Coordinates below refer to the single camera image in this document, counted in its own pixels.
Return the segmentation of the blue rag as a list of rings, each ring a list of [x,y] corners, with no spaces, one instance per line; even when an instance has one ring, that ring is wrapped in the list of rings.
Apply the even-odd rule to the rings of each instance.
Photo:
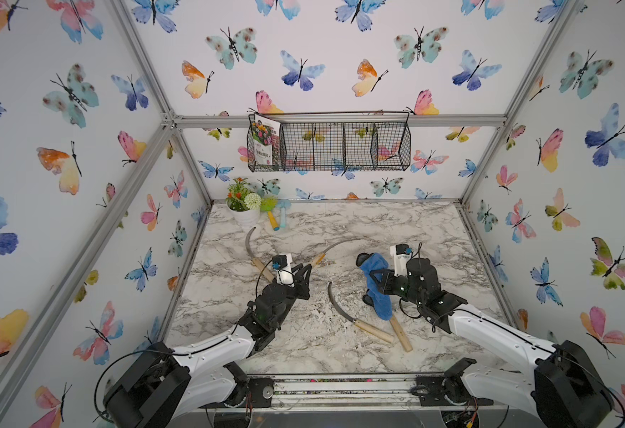
[[[366,279],[366,294],[374,300],[376,315],[381,320],[389,321],[393,317],[392,302],[387,294],[380,292],[380,280],[383,278],[383,271],[388,269],[388,263],[381,254],[376,253],[376,255],[375,266],[362,266],[359,269]]]

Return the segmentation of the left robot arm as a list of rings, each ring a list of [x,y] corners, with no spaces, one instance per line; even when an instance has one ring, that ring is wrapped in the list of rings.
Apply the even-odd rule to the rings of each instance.
[[[132,365],[94,401],[98,416],[116,427],[166,427],[206,405],[241,406],[249,386],[239,362],[273,341],[296,301],[309,300],[311,273],[309,264],[278,267],[236,324],[203,342],[128,353]]]

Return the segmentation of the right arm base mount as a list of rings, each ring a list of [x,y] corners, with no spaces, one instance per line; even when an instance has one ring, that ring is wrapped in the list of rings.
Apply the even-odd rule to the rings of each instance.
[[[417,376],[415,385],[410,388],[410,394],[419,399],[422,407],[467,407],[476,403],[482,406],[493,406],[492,399],[471,395],[462,380],[464,371],[476,363],[474,358],[462,358],[443,374]]]

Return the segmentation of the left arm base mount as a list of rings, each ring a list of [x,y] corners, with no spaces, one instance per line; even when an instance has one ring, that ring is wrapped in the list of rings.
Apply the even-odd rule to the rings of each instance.
[[[275,382],[268,376],[249,376],[236,363],[201,376],[196,389],[199,408],[269,408]]]

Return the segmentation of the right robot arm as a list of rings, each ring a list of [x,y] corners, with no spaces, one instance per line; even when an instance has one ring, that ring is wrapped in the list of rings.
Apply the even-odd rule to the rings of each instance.
[[[396,296],[416,306],[432,330],[456,335],[493,353],[512,370],[461,358],[430,393],[465,406],[477,399],[497,401],[537,417],[547,427],[598,427],[617,408],[586,352],[566,341],[556,344],[492,319],[461,296],[444,290],[430,260],[401,245],[391,269],[378,253],[361,253],[355,264],[368,281],[368,301]]]

